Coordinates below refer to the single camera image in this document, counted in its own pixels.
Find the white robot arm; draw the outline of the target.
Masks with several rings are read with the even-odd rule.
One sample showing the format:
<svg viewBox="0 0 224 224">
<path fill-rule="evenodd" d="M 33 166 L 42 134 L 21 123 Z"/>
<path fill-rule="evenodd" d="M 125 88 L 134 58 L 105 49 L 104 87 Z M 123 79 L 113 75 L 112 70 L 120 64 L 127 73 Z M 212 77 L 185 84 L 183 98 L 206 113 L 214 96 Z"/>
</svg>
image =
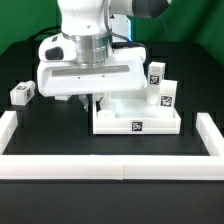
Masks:
<svg viewBox="0 0 224 224">
<path fill-rule="evenodd" d="M 113 14 L 155 18 L 172 0 L 57 0 L 61 32 L 39 47 L 39 92 L 57 99 L 77 95 L 83 104 L 95 93 L 140 90 L 146 49 L 124 37 L 112 39 Z"/>
</svg>

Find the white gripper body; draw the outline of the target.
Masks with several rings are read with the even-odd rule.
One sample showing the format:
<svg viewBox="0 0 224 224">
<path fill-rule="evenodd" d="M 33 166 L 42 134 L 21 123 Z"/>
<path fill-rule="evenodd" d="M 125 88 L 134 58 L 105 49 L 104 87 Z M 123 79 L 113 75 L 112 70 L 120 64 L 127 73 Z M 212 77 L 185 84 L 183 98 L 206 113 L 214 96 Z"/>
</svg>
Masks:
<svg viewBox="0 0 224 224">
<path fill-rule="evenodd" d="M 111 55 L 92 64 L 78 62 L 77 44 L 61 34 L 45 39 L 39 46 L 37 69 L 39 92 L 45 97 L 140 90 L 146 77 L 142 46 L 111 49 Z"/>
</svg>

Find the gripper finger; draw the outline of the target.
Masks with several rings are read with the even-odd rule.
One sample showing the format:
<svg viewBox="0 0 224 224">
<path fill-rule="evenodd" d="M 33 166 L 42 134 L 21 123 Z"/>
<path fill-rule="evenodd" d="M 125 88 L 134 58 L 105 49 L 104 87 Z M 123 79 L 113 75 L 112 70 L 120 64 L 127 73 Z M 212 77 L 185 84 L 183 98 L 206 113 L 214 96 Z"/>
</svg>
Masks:
<svg viewBox="0 0 224 224">
<path fill-rule="evenodd" d="M 90 106 L 89 96 L 87 94 L 81 94 L 78 96 L 78 98 L 79 101 L 82 103 L 84 110 L 88 112 Z"/>
<path fill-rule="evenodd" d="M 95 96 L 97 110 L 100 111 L 105 108 L 111 99 L 110 93 L 97 93 Z"/>
</svg>

